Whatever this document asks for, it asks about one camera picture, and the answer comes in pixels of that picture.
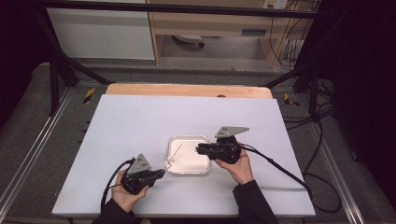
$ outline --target gray carpet floor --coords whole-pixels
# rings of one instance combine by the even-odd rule
[[[103,77],[117,80],[118,82],[155,82],[155,83],[189,83],[189,84],[221,84],[221,85],[247,85],[257,86],[278,76],[273,73],[260,73],[240,69],[226,69],[224,71],[202,71],[188,69],[173,69],[171,66],[164,69],[156,68],[99,68],[94,67]],[[80,141],[84,138],[84,130],[89,128],[89,123],[101,94],[106,91],[106,86],[91,83],[85,78],[86,84],[76,87],[72,92],[70,101],[44,146],[31,173],[28,175],[21,191],[7,213],[7,219],[14,217],[28,217],[45,223],[43,218],[49,220],[63,220],[51,214],[56,202],[56,192],[62,185],[79,149]],[[292,85],[293,80],[284,83],[282,87]],[[88,89],[96,87],[96,91],[89,104],[83,104]],[[292,91],[287,91],[292,101],[300,98]],[[283,116],[304,117],[301,106],[284,103],[285,90],[275,88],[274,97],[278,100]],[[50,112],[50,89],[48,68],[38,67],[34,72],[34,79],[15,108],[14,113],[0,131],[0,192],[3,192],[12,176],[18,170],[24,156],[44,126]],[[396,214],[389,205],[388,200],[375,183],[364,163],[351,159],[348,147],[337,118],[331,116],[322,120],[323,133],[336,162],[346,179],[354,196],[357,206],[366,223],[396,223]],[[296,154],[297,161],[303,170],[311,158],[318,142],[309,125],[289,131],[290,141]],[[316,174],[331,182],[329,173],[320,154],[317,155],[309,172]],[[337,205],[335,193],[322,182],[308,177],[307,184],[314,193],[313,203],[319,207],[332,209]],[[329,214],[317,211],[315,217],[305,219],[307,223],[349,223],[343,208]],[[283,223],[298,223],[292,220],[283,220]]]

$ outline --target black wire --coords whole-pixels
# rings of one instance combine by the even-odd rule
[[[290,58],[292,59],[296,59],[297,58],[297,50],[300,47],[300,45],[302,45],[303,43],[303,39],[305,37],[306,31],[307,31],[307,27],[312,23],[312,20],[308,20],[308,19],[299,19],[296,23],[293,24],[293,26],[290,28],[290,30],[288,31],[288,34],[286,35],[286,37],[289,36],[289,34],[291,33],[291,31],[294,29],[294,27],[300,22],[300,21],[305,21],[305,25],[301,22],[302,25],[302,37],[301,40],[295,40],[294,42],[294,48],[292,48],[292,50],[288,53],[290,55]]]
[[[328,108],[326,112],[319,114],[318,117],[322,119],[322,118],[325,118],[325,117],[329,116],[330,114],[332,114],[332,107]],[[303,119],[303,120],[285,120],[285,123],[299,123],[299,122],[301,122],[298,125],[295,125],[295,126],[287,128],[287,131],[290,131],[290,130],[293,130],[293,129],[298,128],[300,126],[303,126],[303,125],[305,125],[305,124],[307,124],[309,122],[312,122],[314,120],[315,120],[314,118]]]
[[[305,173],[305,174],[304,174],[304,176],[307,176],[307,175],[308,175],[308,176],[312,176],[312,177],[314,177],[314,178],[317,178],[317,179],[321,180],[322,182],[324,182],[325,184],[327,184],[330,188],[332,188],[332,190],[335,192],[335,195],[336,195],[337,201],[338,201],[337,207],[334,208],[334,209],[324,209],[324,208],[319,207],[319,206],[316,205],[315,203],[312,203],[312,204],[314,205],[314,207],[316,207],[318,210],[320,210],[320,211],[322,211],[322,212],[325,212],[325,213],[336,213],[336,212],[338,212],[338,211],[341,209],[341,206],[342,206],[341,201],[342,201],[342,200],[341,200],[340,193],[339,193],[338,190],[335,188],[335,186],[334,186],[332,183],[330,183],[329,181],[323,179],[322,177],[320,177],[320,176],[318,176],[318,175],[313,175],[313,174],[310,174],[310,173]]]
[[[309,117],[288,117],[288,116],[282,116],[283,119],[308,119]]]
[[[300,0],[297,0],[297,1],[294,0],[294,1],[292,1],[286,8],[290,7],[294,2],[295,2],[294,7],[296,7],[299,1],[300,1]],[[297,20],[297,22],[295,22],[295,23],[291,26],[291,28],[289,29],[288,33],[286,34],[285,39],[288,38],[288,36],[290,35],[291,31],[294,29],[294,27],[295,27],[302,19],[303,19],[303,18],[300,18],[299,20]],[[290,40],[288,41],[287,49],[285,49],[285,52],[284,52],[284,54],[285,54],[284,59],[287,60],[287,62],[288,62],[288,67],[289,67],[289,71],[291,71],[291,57],[289,57],[289,56],[295,51],[295,49],[293,49],[292,44],[291,44],[291,47],[290,47],[290,48],[291,48],[291,51],[289,51],[289,46],[290,46]]]
[[[288,40],[288,44],[286,44],[286,47],[285,47],[285,52],[283,52],[283,59],[286,61],[289,61],[289,58],[288,58],[289,45],[290,45],[290,40]]]
[[[271,47],[271,50],[272,50],[272,52],[274,53],[274,55],[275,55],[275,57],[276,57],[276,60],[279,62],[279,64],[280,64],[280,66],[282,67],[282,68],[284,68],[284,69],[286,69],[286,70],[288,70],[288,68],[286,67],[284,67],[284,66],[287,66],[286,64],[283,64],[281,61],[280,61],[280,59],[279,59],[279,57],[277,56],[277,54],[276,54],[276,52],[275,52],[275,50],[274,50],[274,47],[273,47],[273,45],[272,45],[272,30],[273,30],[273,26],[274,26],[274,17],[272,17],[271,18],[271,29],[270,29],[270,47]]]
[[[114,176],[116,176],[116,174],[120,171],[120,169],[122,168],[122,166],[124,166],[124,165],[126,165],[126,164],[132,164],[132,163],[134,163],[134,158],[131,159],[131,160],[128,160],[128,161],[123,162],[123,163],[117,168],[117,170],[114,172],[114,174],[110,177],[110,179],[108,180],[107,185],[106,185],[106,188],[105,188],[105,190],[104,190],[104,192],[103,192],[102,201],[101,201],[101,203],[100,203],[100,210],[101,210],[101,212],[103,212],[103,210],[105,209],[105,203],[106,203],[106,197],[107,197],[108,191],[110,190],[110,188],[115,187],[115,186],[110,187],[111,181],[113,181]]]
[[[322,105],[318,108],[318,114],[320,114],[320,109],[321,109],[324,105],[326,105],[326,104],[322,104]],[[322,125],[321,125],[321,122],[320,122],[320,117],[318,117],[318,126],[319,126],[319,131],[320,131],[319,140],[318,140],[318,146],[317,146],[317,148],[315,149],[314,155],[311,157],[311,160],[310,160],[309,163],[306,165],[306,167],[305,167],[305,169],[304,169],[304,171],[303,171],[303,175],[308,171],[309,167],[311,166],[312,162],[314,161],[314,158],[317,156],[317,154],[318,154],[318,152],[319,152],[319,149],[320,149],[321,141],[322,141],[322,139],[323,139],[323,128],[322,128]]]
[[[121,186],[121,184],[113,185],[113,186],[111,186],[111,187],[109,187],[109,188],[112,189],[112,188],[117,187],[117,186]]]
[[[321,38],[320,42],[317,43],[317,45],[300,61],[299,65],[303,65],[304,63],[306,63],[306,61],[314,54],[314,53],[320,53],[319,47],[321,47],[321,45],[323,45],[328,38],[330,38],[330,36],[332,35],[332,33],[334,32],[334,30],[338,27],[338,25],[340,24],[341,20],[345,17],[345,15],[347,14],[347,12],[349,11],[349,9],[353,6],[355,0],[351,0],[349,6],[347,6],[346,10],[343,12],[343,14],[341,15],[341,17],[337,20],[337,22],[335,23],[335,25],[329,29],[330,31],[323,36],[323,38]]]
[[[326,116],[328,116],[329,114],[332,113],[332,106],[331,106],[331,107],[328,107],[328,108],[325,108],[325,109],[322,110],[322,107],[325,106],[325,105],[328,105],[329,103],[330,103],[330,102],[324,103],[324,104],[322,104],[322,105],[320,105],[320,106],[318,107],[318,119],[317,119],[317,121],[318,121],[318,126],[319,126],[319,140],[318,140],[318,145],[317,145],[317,147],[315,148],[314,154],[313,154],[313,156],[311,157],[309,163],[306,165],[306,167],[305,167],[305,169],[304,169],[304,171],[303,171],[303,177],[304,177],[304,179],[305,179],[306,176],[312,176],[312,177],[314,177],[314,178],[317,178],[317,179],[321,180],[322,182],[324,182],[325,184],[327,184],[329,187],[332,188],[332,190],[333,190],[333,191],[335,192],[335,194],[336,194],[337,201],[338,201],[338,204],[337,204],[337,207],[336,207],[336,208],[334,208],[334,209],[324,209],[324,208],[318,206],[318,205],[315,204],[315,203],[312,203],[312,204],[313,204],[314,207],[317,208],[319,211],[322,211],[322,212],[325,212],[325,213],[336,213],[336,212],[338,212],[338,211],[341,209],[341,206],[342,206],[342,203],[341,203],[342,200],[341,200],[341,196],[340,196],[338,190],[335,188],[335,186],[334,186],[332,183],[330,183],[329,181],[325,180],[324,178],[322,178],[322,177],[320,177],[320,176],[318,176],[318,175],[313,175],[313,174],[308,173],[308,169],[309,169],[309,167],[311,166],[312,162],[314,161],[315,157],[318,155],[318,151],[319,151],[319,149],[320,149],[321,142],[322,142],[322,140],[323,140],[323,127],[322,127],[322,125],[321,125],[320,119],[322,119],[322,118],[324,118],[324,117],[326,117]],[[301,124],[299,124],[299,125],[297,125],[297,126],[294,126],[294,127],[292,127],[292,128],[299,127],[299,126],[304,125],[304,124],[306,124],[306,123],[308,123],[308,122],[311,122],[311,121],[313,121],[313,120],[315,120],[315,119],[312,118],[312,119],[310,119],[309,121],[307,120],[307,121],[305,121],[305,122],[303,122],[303,123],[301,123]]]
[[[306,191],[308,192],[309,198],[312,200],[312,190],[311,188],[309,188],[304,181],[302,181],[301,179],[299,179],[297,176],[295,176],[294,174],[292,174],[291,172],[289,172],[288,170],[286,170],[285,168],[283,168],[282,166],[280,166],[279,164],[277,164],[273,159],[266,157],[264,154],[260,153],[259,150],[257,150],[256,148],[246,145],[246,144],[239,144],[239,146],[242,149],[245,149],[247,151],[251,151],[254,152],[260,156],[262,156],[263,158],[265,158],[268,162],[270,162],[272,165],[275,166],[276,169],[278,169],[279,171],[283,172],[285,175],[288,175],[289,177],[291,177],[293,180],[297,181],[297,183],[299,183],[300,185],[302,185]]]
[[[295,1],[296,1],[296,0],[291,1],[290,4],[289,4],[288,6],[285,7],[285,9],[288,9],[289,7],[291,7],[291,5],[293,5],[293,3],[294,3]]]

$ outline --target black sleeve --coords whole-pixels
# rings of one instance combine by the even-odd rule
[[[110,199],[105,205],[104,211],[92,224],[131,224],[134,223],[134,213],[126,213],[122,208]]]
[[[239,207],[239,224],[278,223],[255,180],[236,186],[233,196]]]

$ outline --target white table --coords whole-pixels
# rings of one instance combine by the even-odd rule
[[[186,96],[103,95],[52,213],[96,217],[108,179],[143,153],[163,168],[169,139],[204,135],[215,142],[221,126],[249,127],[237,140],[302,179],[276,100]],[[306,190],[265,159],[249,153],[255,179],[278,217],[314,216]],[[214,162],[205,176],[165,174],[134,208],[138,217],[233,217],[235,182]]]

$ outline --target transparent plastic box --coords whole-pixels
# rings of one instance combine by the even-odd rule
[[[210,170],[210,160],[196,151],[199,143],[209,143],[201,135],[179,135],[169,140],[166,168],[173,175],[205,175]]]

